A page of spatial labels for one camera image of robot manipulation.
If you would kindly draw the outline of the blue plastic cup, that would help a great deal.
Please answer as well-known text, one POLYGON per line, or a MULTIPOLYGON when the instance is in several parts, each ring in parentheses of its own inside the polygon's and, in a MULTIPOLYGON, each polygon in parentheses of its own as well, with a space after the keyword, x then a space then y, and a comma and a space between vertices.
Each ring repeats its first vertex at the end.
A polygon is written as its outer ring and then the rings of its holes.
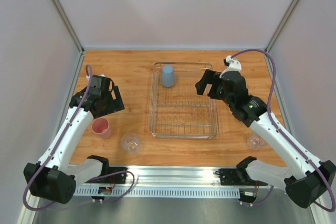
POLYGON ((165 65, 161 71, 161 84, 170 88, 175 84, 175 72, 174 68, 171 65, 165 65))

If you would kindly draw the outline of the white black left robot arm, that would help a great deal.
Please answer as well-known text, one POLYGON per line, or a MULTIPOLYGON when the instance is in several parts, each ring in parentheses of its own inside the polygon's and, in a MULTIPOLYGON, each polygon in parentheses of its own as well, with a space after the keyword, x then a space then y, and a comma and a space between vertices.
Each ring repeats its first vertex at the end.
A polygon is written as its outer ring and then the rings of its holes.
POLYGON ((51 145, 36 163, 27 163, 24 195, 66 204, 82 184, 109 179, 109 161, 97 155, 88 156, 80 165, 69 168, 79 140, 95 119, 124 110, 118 86, 112 79, 94 75, 88 85, 72 96, 66 118, 51 145))

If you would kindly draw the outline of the pink plastic cup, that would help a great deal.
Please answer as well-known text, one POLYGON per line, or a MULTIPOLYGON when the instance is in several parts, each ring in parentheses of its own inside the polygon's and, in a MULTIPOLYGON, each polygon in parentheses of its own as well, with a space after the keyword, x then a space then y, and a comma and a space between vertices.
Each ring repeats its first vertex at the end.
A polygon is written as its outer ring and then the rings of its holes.
POLYGON ((94 120, 91 129, 94 134, 105 140, 109 139, 112 135, 112 128, 110 126, 110 123, 105 118, 98 118, 94 120))

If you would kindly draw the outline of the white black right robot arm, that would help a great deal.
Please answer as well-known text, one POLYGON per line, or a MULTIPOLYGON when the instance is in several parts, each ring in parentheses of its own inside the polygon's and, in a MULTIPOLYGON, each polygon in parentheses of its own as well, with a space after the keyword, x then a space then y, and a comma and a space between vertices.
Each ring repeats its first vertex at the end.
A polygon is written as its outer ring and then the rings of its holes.
POLYGON ((237 120, 261 136, 286 163, 286 167, 278 167, 248 157, 237 166, 236 177, 241 184, 258 180, 275 186, 301 208, 308 208, 325 192, 332 192, 335 165, 323 162, 304 148, 268 112, 261 98, 249 94, 245 78, 238 71, 220 73, 207 69, 195 85, 196 93, 202 95, 207 85, 211 85, 211 99, 222 100, 237 120))

